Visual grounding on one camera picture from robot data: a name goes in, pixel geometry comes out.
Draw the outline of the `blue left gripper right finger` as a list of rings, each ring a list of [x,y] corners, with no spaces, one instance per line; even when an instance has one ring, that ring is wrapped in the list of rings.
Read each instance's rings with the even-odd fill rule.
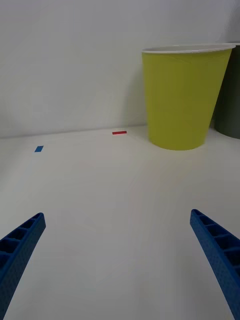
[[[240,240],[197,209],[190,225],[235,320],[240,319]]]

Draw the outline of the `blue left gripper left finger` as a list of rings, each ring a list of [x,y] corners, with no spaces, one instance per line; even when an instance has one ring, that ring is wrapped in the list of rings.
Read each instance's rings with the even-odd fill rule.
[[[45,228],[44,214],[39,212],[0,240],[1,320]]]

